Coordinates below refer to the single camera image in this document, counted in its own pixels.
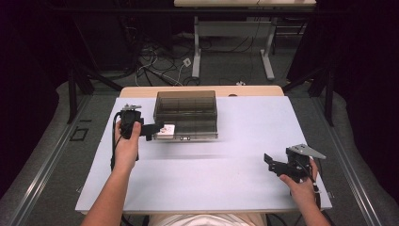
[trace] white table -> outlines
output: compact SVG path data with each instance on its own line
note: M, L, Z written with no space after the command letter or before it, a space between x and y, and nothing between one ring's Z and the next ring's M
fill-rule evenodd
M315 0L175 0L175 7L183 8L314 8ZM194 17L193 77L200 77L200 36L217 37L266 37L261 50L267 79L274 80L269 54L276 29L277 18L270 22L201 22Z
M237 87L229 89L231 93L235 89L240 92ZM216 95L218 93L228 92L217 89ZM288 187L274 172L268 171L263 161L263 153L268 153L276 161L286 162L286 147L306 143L288 97L219 96L216 101L217 140L170 143L140 138L140 160L130 177L124 213L297 210ZM153 122L153 96L117 98L76 211L86 213L89 210L111 172L112 119L125 104L142 105L140 111L145 122ZM317 181L322 191L322 208L331 208L321 178Z

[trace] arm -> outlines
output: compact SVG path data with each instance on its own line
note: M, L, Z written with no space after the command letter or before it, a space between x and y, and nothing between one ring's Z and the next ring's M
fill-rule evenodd
M317 166L313 159L311 159L311 170L313 180L316 181ZM287 175L281 175L279 178L288 187L290 187L291 195L293 196L295 203L298 205L299 211L305 219L306 225L329 225L328 221L316 205L313 184L309 178L305 179L304 182L300 184L297 184Z
M130 139L120 137L120 121L115 127L115 167L106 181L96 202L88 211L82 225L120 225L120 217L126 197L130 172L135 166L138 153L138 137L141 124L135 122Z

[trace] gray translucent box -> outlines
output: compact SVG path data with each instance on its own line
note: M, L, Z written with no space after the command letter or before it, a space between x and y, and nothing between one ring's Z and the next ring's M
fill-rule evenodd
M215 92L161 91L153 112L155 122L166 127L155 139L202 140L217 138Z

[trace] electrical outlet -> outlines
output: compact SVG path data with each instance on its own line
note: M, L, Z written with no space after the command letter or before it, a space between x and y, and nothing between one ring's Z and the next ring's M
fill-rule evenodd
M183 60L183 63L185 65L185 67L188 67L191 65L191 60L189 58L186 58L185 60Z

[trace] hand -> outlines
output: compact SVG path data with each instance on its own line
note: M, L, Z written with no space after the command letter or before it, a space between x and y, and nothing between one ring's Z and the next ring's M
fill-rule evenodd
M121 137L120 124L115 125L115 142L118 143L115 150L115 170L129 172L135 166L138 155L138 138L140 137L141 124L135 121L130 139Z
M311 175L313 180L316 181L317 166L313 159L311 161ZM291 189L291 195L299 207L299 210L304 210L306 207L316 205L315 195L313 190L313 183L310 178L304 178L302 183L296 183L289 176L282 174L280 177L288 187Z

